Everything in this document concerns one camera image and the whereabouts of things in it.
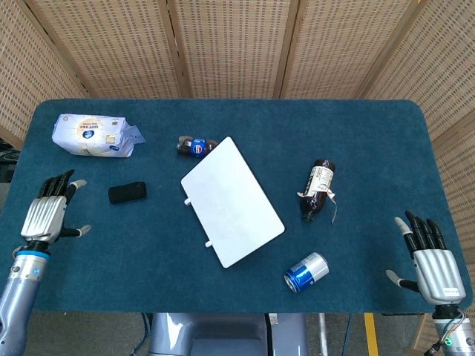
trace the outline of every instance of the soda can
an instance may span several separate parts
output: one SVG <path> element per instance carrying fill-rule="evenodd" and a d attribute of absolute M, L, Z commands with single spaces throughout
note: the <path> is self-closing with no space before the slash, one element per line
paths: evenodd
<path fill-rule="evenodd" d="M 327 261 L 316 252 L 297 263 L 285 272 L 284 279 L 293 292 L 310 287 L 329 272 Z"/>

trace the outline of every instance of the silver robotic hand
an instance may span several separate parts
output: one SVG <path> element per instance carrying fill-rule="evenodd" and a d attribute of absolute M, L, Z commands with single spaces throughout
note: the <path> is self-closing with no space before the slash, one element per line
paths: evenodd
<path fill-rule="evenodd" d="M 27 322 L 50 259 L 48 247 L 60 237 L 81 237 L 91 227 L 65 228 L 66 208 L 76 190 L 86 184 L 68 184 L 74 170 L 46 180 L 28 209 L 22 236 L 26 241 L 13 251 L 15 262 L 0 299 L 0 355 L 23 355 Z"/>
<path fill-rule="evenodd" d="M 410 211 L 406 211 L 406 218 L 411 227 L 399 217 L 395 221 L 416 267 L 417 282 L 400 278 L 391 270 L 386 270 L 386 275 L 397 286 L 420 293 L 435 306 L 432 318 L 439 339 L 424 355 L 434 355 L 443 347 L 446 356 L 475 356 L 470 320 L 458 307 L 466 293 L 455 258 L 434 221 L 424 221 Z"/>

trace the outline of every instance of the small pepsi bottle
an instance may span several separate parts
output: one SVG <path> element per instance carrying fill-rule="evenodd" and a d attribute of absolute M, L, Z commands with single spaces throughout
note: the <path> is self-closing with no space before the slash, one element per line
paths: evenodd
<path fill-rule="evenodd" d="M 185 156 L 204 157 L 214 150 L 217 142 L 213 139 L 194 139 L 190 136 L 180 136 L 178 138 L 177 150 L 179 154 Z"/>

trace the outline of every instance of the wicker panel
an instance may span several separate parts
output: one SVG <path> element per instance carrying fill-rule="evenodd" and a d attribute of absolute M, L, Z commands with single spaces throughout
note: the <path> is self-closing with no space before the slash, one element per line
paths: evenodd
<path fill-rule="evenodd" d="M 475 248 L 475 132 L 441 154 L 442 183 L 460 242 L 464 249 Z"/>
<path fill-rule="evenodd" d="M 194 97 L 270 98 L 290 0 L 176 0 Z"/>
<path fill-rule="evenodd" d="M 0 136 L 21 147 L 36 106 L 83 97 L 47 43 L 12 0 L 0 1 Z"/>
<path fill-rule="evenodd" d="M 410 0 L 309 0 L 283 96 L 350 98 Z"/>
<path fill-rule="evenodd" d="M 428 1 L 368 93 L 408 98 L 432 139 L 475 108 L 475 1 Z"/>
<path fill-rule="evenodd" d="M 157 1 L 29 2 L 97 96 L 179 96 Z"/>

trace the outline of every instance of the blue tablecloth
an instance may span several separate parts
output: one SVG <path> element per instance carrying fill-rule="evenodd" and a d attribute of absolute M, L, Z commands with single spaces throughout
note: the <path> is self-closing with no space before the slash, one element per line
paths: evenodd
<path fill-rule="evenodd" d="M 61 113 L 125 116 L 147 143 L 130 158 L 73 156 L 51 140 Z M 231 136 L 281 217 L 286 232 L 231 268 L 221 267 L 180 179 L 198 162 L 178 156 L 178 136 Z M 336 163 L 327 203 L 314 222 L 301 218 L 296 192 L 317 158 Z M 61 99 L 36 109 L 0 220 L 1 275 L 42 182 L 74 168 L 88 185 L 66 224 L 93 226 L 64 238 L 52 254 L 37 309 L 147 312 L 431 312 L 384 271 L 416 274 L 393 222 L 410 209 L 437 221 L 468 291 L 471 287 L 419 107 L 409 101 Z M 108 188 L 137 180 L 146 200 L 111 205 Z M 310 252 L 330 273 L 293 294 L 284 272 Z"/>

